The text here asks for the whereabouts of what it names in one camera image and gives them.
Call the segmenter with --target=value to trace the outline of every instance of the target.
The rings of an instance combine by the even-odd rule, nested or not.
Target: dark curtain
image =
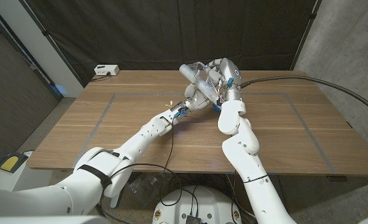
[[[315,0],[26,0],[84,83],[98,64],[178,70],[228,57],[241,70],[289,70]]]

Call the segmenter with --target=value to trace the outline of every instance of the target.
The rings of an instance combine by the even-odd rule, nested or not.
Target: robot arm
[[[94,147],[77,162],[73,174],[53,186],[6,192],[0,190],[1,216],[86,215],[104,195],[116,198],[134,164],[157,136],[166,134],[190,111],[201,110],[210,100],[199,90],[186,91],[187,100],[156,115],[121,147]]]
[[[257,222],[295,223],[258,157],[260,145],[249,120],[241,117],[246,109],[240,93],[239,69],[227,58],[214,60],[209,66],[212,67],[209,78],[219,84],[219,98],[225,101],[221,105],[218,127],[222,133],[232,135],[222,143],[222,150],[243,181]]]

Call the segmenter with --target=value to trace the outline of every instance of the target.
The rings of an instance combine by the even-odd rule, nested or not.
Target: cable
[[[295,79],[302,79],[302,80],[307,80],[307,81],[312,81],[312,82],[316,82],[316,83],[320,83],[323,85],[327,85],[330,87],[333,87],[337,90],[343,91],[344,93],[347,93],[348,95],[354,97],[355,99],[361,101],[363,104],[365,104],[368,107],[368,101],[363,98],[362,96],[358,95],[357,93],[354,93],[351,90],[348,90],[347,88],[341,87],[339,85],[333,84],[333,83],[329,83],[327,81],[324,80],[320,80],[317,78],[311,78],[311,77],[302,77],[299,75],[288,75],[288,76],[283,76],[283,77],[268,77],[268,78],[259,78],[256,80],[250,80],[247,82],[244,82],[240,85],[241,88],[245,88],[246,86],[252,84],[252,83],[256,83],[256,82],[264,82],[264,81],[272,81],[272,80],[281,80],[281,79],[290,79],[290,78],[295,78]]]
[[[196,218],[197,218],[197,215],[198,215],[198,213],[199,213],[199,203],[197,202],[197,198],[196,198],[196,196],[194,195],[194,193],[191,193],[190,191],[188,191],[188,190],[186,190],[186,189],[183,189],[184,191],[186,191],[186,192],[188,192],[188,193],[190,193],[191,195],[192,195],[192,204],[194,203],[194,201],[193,201],[193,199],[195,198],[195,200],[196,200]]]
[[[234,190],[234,187],[232,186],[231,180],[229,179],[228,174],[226,174],[226,176],[227,176],[227,178],[228,178],[229,184],[230,184],[231,189],[232,189],[232,194],[233,194],[233,195],[234,195],[234,197],[235,197],[235,201],[236,201],[236,204],[238,205],[238,207],[239,207],[243,212],[245,212],[247,215],[249,215],[249,216],[251,216],[251,217],[253,217],[253,218],[256,218],[256,216],[255,216],[255,215],[251,214],[250,212],[246,211],[246,209],[244,209],[242,206],[240,206],[239,201],[238,201],[238,198],[237,198],[237,197],[236,197],[236,195],[235,195],[235,190]]]
[[[123,220],[120,220],[120,219],[118,219],[117,217],[114,217],[113,215],[110,215],[109,213],[107,213],[106,211],[104,211],[104,209],[102,208],[102,198],[101,198],[101,200],[99,201],[99,203],[95,206],[95,208],[96,208],[97,212],[98,212],[101,216],[103,216],[103,217],[108,216],[109,218],[114,219],[114,220],[116,220],[116,221],[118,221],[118,222],[121,222],[121,223],[124,223],[124,224],[130,224],[130,223],[125,222],[125,221],[123,221]]]
[[[196,199],[196,196],[195,196],[195,190],[196,190],[196,188],[197,188],[197,184],[196,184],[196,186],[195,186],[195,189],[194,189],[194,191],[193,191],[193,193],[192,193],[192,203],[191,203],[191,215],[192,215],[192,207],[194,206],[194,197],[195,197],[195,199]],[[199,206],[198,206],[198,204],[197,204],[197,199],[196,199],[196,218],[197,218],[197,212],[199,211]]]
[[[91,79],[90,82],[99,82],[99,81],[103,81],[106,79],[106,77],[110,77],[110,72],[106,73],[105,76],[102,76],[100,78],[94,78],[94,79]]]
[[[125,166],[125,167],[121,168],[120,170],[118,170],[118,171],[114,172],[114,173],[110,176],[110,178],[114,177],[117,173],[119,173],[119,172],[121,172],[121,171],[123,171],[123,170],[125,170],[125,169],[127,169],[127,168],[129,168],[129,167],[133,167],[133,166],[155,166],[155,167],[160,167],[160,168],[163,168],[164,170],[167,170],[168,172],[170,172],[170,173],[172,173],[172,174],[174,174],[175,176],[177,176],[177,177],[178,177],[178,175],[177,175],[175,172],[173,172],[172,170],[168,169],[167,167],[164,167],[164,166],[161,166],[161,165],[157,165],[157,164],[137,163],[137,164],[131,164],[131,165],[128,165],[128,166]],[[180,182],[180,181],[179,181],[179,185],[180,185],[181,193],[179,194],[179,198],[177,199],[177,201],[176,201],[176,202],[174,202],[174,203],[172,203],[172,204],[170,204],[170,205],[166,205],[162,200],[160,200],[160,202],[161,202],[164,206],[173,206],[173,205],[176,205],[176,204],[180,201],[181,196],[182,196],[182,191],[183,191],[183,189],[182,189],[182,185],[181,185],[181,182]]]
[[[166,167],[167,167],[167,165],[169,164],[169,161],[170,161],[170,157],[171,157],[171,154],[172,154],[172,148],[173,148],[173,146],[174,146],[174,124],[173,123],[171,123],[171,150],[170,150],[170,155],[169,155],[169,157],[167,158],[167,161],[166,161],[166,165],[164,166],[164,170],[163,170],[163,173],[161,174],[161,183],[163,183],[163,179],[164,179],[164,172],[166,171]],[[162,198],[161,198],[161,188],[162,188],[162,184],[160,184],[160,187],[159,187],[159,199],[160,199],[160,202],[164,205],[164,206],[172,206],[172,205],[175,205],[175,204],[177,204],[178,203],[178,201],[179,201],[179,199],[181,199],[181,196],[179,196],[179,199],[177,200],[177,202],[176,203],[174,203],[174,204],[171,204],[171,205],[166,205],[164,202],[163,202],[163,200],[162,200]]]
[[[232,221],[234,221],[235,224],[236,223],[235,219],[234,219],[234,192],[235,192],[235,177],[236,177],[236,170],[235,170],[235,174],[234,174],[234,187],[232,187],[232,196],[231,196],[231,217],[232,217]]]

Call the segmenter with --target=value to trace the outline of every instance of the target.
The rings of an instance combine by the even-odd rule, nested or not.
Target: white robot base
[[[239,214],[238,207],[233,204],[232,215],[231,212],[231,199],[223,193],[210,187],[198,185],[185,186],[183,189],[193,193],[197,198],[182,191],[180,201],[172,206],[165,206],[161,202],[158,203],[153,213],[152,224],[172,224],[172,223],[187,223],[187,219],[192,219],[190,223],[215,223],[215,224],[234,224],[232,217],[234,216],[235,222],[242,224],[242,219]],[[177,201],[181,193],[180,189],[177,189],[163,198],[163,203],[170,205]]]

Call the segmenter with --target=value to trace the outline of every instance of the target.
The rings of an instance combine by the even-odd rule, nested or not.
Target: white power strip
[[[107,75],[110,72],[110,75],[117,75],[120,69],[117,65],[97,65],[94,68],[94,72],[96,75]]]

